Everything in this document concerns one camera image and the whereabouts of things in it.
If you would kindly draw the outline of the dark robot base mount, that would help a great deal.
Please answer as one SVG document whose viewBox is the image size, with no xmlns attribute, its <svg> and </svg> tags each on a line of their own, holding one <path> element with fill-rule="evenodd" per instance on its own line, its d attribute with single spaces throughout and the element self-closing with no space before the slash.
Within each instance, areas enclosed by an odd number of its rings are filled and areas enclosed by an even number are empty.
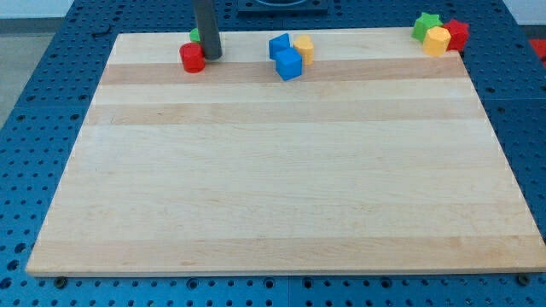
<svg viewBox="0 0 546 307">
<path fill-rule="evenodd" d="M 326 13 L 329 0 L 236 0 L 239 14 Z"/>
</svg>

